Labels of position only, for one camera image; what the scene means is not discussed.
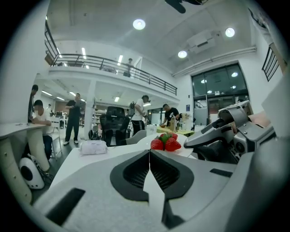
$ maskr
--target white t-shirt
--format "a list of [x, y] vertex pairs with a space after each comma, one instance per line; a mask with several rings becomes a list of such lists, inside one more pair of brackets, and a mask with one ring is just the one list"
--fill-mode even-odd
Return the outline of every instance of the white t-shirt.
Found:
[[[39, 121], [51, 121], [49, 111], [44, 111], [42, 116], [37, 115], [36, 117], [38, 118]], [[50, 134], [52, 134], [52, 132], [53, 132], [52, 126], [44, 126], [42, 128], [43, 135], [50, 135]]]
[[[144, 105], [143, 99], [141, 99], [141, 98], [138, 99], [135, 105], [139, 105], [140, 108], [141, 108], [141, 111], [143, 112], [143, 110], [144, 110], [144, 107], [143, 107], [143, 105]], [[133, 115], [133, 117], [132, 117], [131, 120], [133, 120], [133, 121], [140, 121], [140, 120], [142, 120], [142, 117], [143, 116], [135, 108], [135, 114]]]

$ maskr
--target floor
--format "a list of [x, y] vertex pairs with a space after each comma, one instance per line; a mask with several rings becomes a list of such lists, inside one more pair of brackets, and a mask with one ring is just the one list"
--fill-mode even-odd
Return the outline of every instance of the floor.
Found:
[[[50, 168], [48, 170], [48, 173], [55, 176], [56, 173], [58, 172], [58, 170], [60, 169], [60, 166], [63, 164], [63, 162], [65, 161], [65, 159], [67, 158], [68, 154], [71, 152], [71, 150], [73, 148], [79, 147], [83, 141], [84, 137], [84, 128], [83, 127], [79, 127], [79, 131], [78, 131], [78, 144], [74, 144], [73, 142], [73, 136], [74, 136], [74, 131], [72, 130], [72, 134], [71, 134], [71, 139], [70, 139], [70, 143], [66, 146], [63, 145], [64, 143], [64, 138], [65, 138], [65, 128], [64, 129], [60, 129], [60, 143], [61, 143], [61, 148], [63, 151], [63, 154], [58, 153], [57, 155], [57, 159], [55, 160], [55, 158], [50, 158], [49, 159], [49, 164], [50, 164]], [[56, 150], [56, 152], [60, 151], [60, 147], [59, 147], [59, 142], [58, 140], [55, 140], [53, 142], [54, 148]], [[34, 203], [42, 194], [44, 194], [48, 189], [49, 189], [50, 185], [45, 185], [45, 187], [43, 189], [32, 189], [32, 203]]]

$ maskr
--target round ceiling light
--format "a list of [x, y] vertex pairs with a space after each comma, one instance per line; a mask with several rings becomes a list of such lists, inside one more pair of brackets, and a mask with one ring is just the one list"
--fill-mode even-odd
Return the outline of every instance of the round ceiling light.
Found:
[[178, 57], [179, 57], [179, 58], [185, 58], [185, 57], [187, 57], [187, 52], [186, 52], [186, 51], [180, 51], [180, 52], [178, 53]]
[[237, 76], [237, 72], [234, 72], [233, 74], [232, 74], [232, 77], [236, 77]]
[[235, 30], [233, 28], [226, 29], [226, 36], [233, 37], [235, 35]]
[[136, 19], [134, 22], [133, 22], [133, 27], [136, 29], [136, 30], [142, 30], [144, 29], [144, 27], [146, 26], [146, 23], [144, 20], [142, 19]]

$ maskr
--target man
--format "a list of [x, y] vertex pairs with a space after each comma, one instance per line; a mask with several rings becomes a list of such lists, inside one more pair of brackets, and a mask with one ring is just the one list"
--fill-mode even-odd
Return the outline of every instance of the man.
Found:
[[44, 151], [46, 154], [46, 158], [49, 160], [51, 155], [51, 146], [53, 139], [51, 134], [53, 132], [53, 128], [51, 126], [51, 119], [48, 111], [44, 110], [44, 105], [41, 100], [36, 100], [34, 103], [34, 110], [35, 110], [35, 118], [31, 121], [35, 124], [42, 124], [46, 125], [42, 130], [42, 138], [44, 143]]
[[166, 126], [169, 126], [169, 123], [170, 123], [170, 120], [171, 120], [171, 117], [170, 117], [171, 113], [173, 113], [173, 115], [175, 116], [176, 120], [179, 119], [179, 112], [178, 112], [178, 110], [176, 108], [170, 107], [169, 105], [164, 104], [163, 105], [163, 110], [165, 111], [165, 118], [164, 118], [162, 124], [164, 124], [167, 121]]
[[38, 85], [33, 85], [30, 93], [29, 104], [28, 104], [28, 122], [32, 122], [32, 113], [33, 113], [33, 99], [35, 94], [38, 91]]
[[46, 107], [46, 109], [45, 109], [45, 110], [47, 110], [48, 112], [50, 112], [50, 111], [51, 111], [50, 107], [51, 107], [51, 105], [50, 105], [50, 104], [48, 104], [48, 107]]
[[74, 97], [74, 100], [69, 101], [67, 105], [65, 106], [65, 109], [69, 110], [69, 115], [68, 115], [67, 130], [65, 132], [65, 141], [63, 145], [69, 144], [69, 139], [71, 137], [72, 129], [74, 130], [73, 142], [75, 144], [78, 144], [77, 135], [78, 135], [80, 116], [81, 116], [80, 106], [82, 105], [82, 102], [80, 99], [81, 99], [81, 95], [77, 93]]
[[135, 113], [132, 116], [131, 122], [133, 125], [133, 135], [138, 131], [145, 130], [144, 122], [142, 121], [142, 117], [147, 117], [145, 113], [143, 113], [144, 103], [148, 103], [149, 97], [144, 95], [142, 98], [138, 99], [135, 104]]
[[124, 71], [123, 76], [125, 76], [125, 77], [130, 77], [130, 76], [131, 76], [131, 74], [130, 74], [130, 70], [131, 70], [131, 68], [134, 67], [134, 66], [132, 65], [132, 61], [133, 61], [133, 60], [130, 58], [130, 59], [129, 59], [129, 62], [126, 64], [128, 70], [127, 70], [127, 71]]

